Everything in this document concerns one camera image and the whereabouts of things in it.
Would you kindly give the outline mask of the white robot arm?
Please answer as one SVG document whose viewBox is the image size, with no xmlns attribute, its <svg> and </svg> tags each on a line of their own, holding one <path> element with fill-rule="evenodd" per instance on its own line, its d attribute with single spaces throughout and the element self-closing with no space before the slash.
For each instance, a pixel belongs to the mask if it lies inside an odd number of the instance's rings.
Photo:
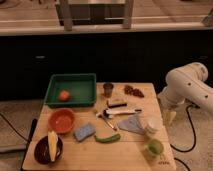
<svg viewBox="0 0 213 171">
<path fill-rule="evenodd" d="M 172 123 L 176 116 L 175 108 L 185 100 L 213 114 L 213 88 L 205 84 L 207 78 L 207 67 L 200 62 L 193 62 L 167 73 L 166 86 L 157 95 L 165 125 Z"/>
</svg>

